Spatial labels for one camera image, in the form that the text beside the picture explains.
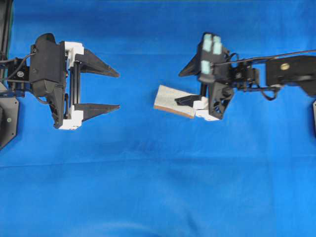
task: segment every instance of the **blue background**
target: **blue background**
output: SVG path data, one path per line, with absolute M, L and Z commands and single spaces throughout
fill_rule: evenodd
M 237 92 L 222 121 L 153 109 L 202 33 L 241 57 L 315 49 L 314 1 L 14 1 L 10 57 L 47 32 L 120 72 L 82 76 L 82 102 L 121 104 L 76 131 L 20 99 L 18 136 L 0 152 L 0 236 L 315 236 L 313 98 Z M 264 67 L 261 69 L 264 84 Z

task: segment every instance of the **mounting plate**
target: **mounting plate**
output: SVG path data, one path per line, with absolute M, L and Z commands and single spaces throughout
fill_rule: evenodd
M 6 87 L 0 83 L 0 91 Z M 0 98 L 0 107 L 3 109 L 2 121 L 0 121 L 0 150 L 16 136 L 19 101 L 16 98 Z

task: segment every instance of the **foam block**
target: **foam block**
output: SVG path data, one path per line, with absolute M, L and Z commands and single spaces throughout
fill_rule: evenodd
M 179 106 L 174 100 L 188 95 L 193 94 L 160 85 L 155 99 L 154 109 L 167 111 L 193 119 L 196 113 L 195 109 L 190 106 Z

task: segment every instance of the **screw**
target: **screw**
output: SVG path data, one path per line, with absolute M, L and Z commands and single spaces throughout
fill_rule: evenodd
M 24 77 L 24 72 L 18 71 L 17 76 L 20 78 Z
M 241 73 L 236 73 L 236 78 L 240 79 L 241 78 Z
M 288 63 L 281 64 L 281 70 L 288 70 L 290 68 L 290 65 Z

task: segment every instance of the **black cable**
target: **black cable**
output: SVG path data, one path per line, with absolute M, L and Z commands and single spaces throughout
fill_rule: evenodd
M 229 56 L 229 61 L 236 55 L 237 57 L 237 60 L 239 60 L 239 55 L 237 53 L 232 53 L 230 56 Z
M 11 82 L 11 81 L 10 81 L 10 78 L 14 77 L 15 74 L 17 74 L 17 72 L 23 67 L 23 64 L 24 64 L 24 62 L 27 60 L 27 58 L 28 58 L 28 57 L 31 57 L 32 55 L 35 55 L 35 53 L 30 53 L 30 54 L 26 55 L 26 56 L 22 59 L 20 65 L 17 67 L 17 69 L 14 70 L 13 73 L 11 73 L 11 75 L 7 76 L 6 78 L 1 78 L 0 80 L 1 80 L 1 81 L 7 80 L 8 82 Z
M 280 88 L 276 87 L 276 89 L 273 90 L 273 97 L 270 97 L 264 92 L 264 88 L 261 88 L 259 84 L 256 84 L 256 86 L 260 89 L 260 92 L 263 95 L 263 97 L 265 97 L 269 101 L 272 101 L 272 100 L 276 99 L 277 98 L 277 93 L 280 91 Z
M 284 53 L 284 54 L 278 54 L 273 56 L 264 56 L 264 57 L 254 57 L 254 58 L 248 58 L 248 59 L 242 59 L 242 60 L 236 60 L 236 61 L 230 61 L 230 62 L 224 62 L 224 63 L 214 63 L 213 65 L 225 65 L 225 64 L 232 64 L 232 63 L 243 63 L 243 62 L 250 62 L 250 61 L 257 61 L 257 60 L 269 60 L 277 57 L 284 57 L 284 56 L 290 56 L 294 54 L 301 54 L 301 53 L 315 53 L 316 49 L 311 50 L 304 50 L 304 51 L 298 51 L 298 52 L 292 52 L 292 53 Z
M 41 100 L 39 97 L 37 97 L 37 96 L 35 96 L 35 98 L 40 102 L 40 103 L 42 103 L 42 104 L 45 104 L 45 105 L 48 105 L 49 104 L 49 102 L 48 101 L 43 101 L 43 100 Z

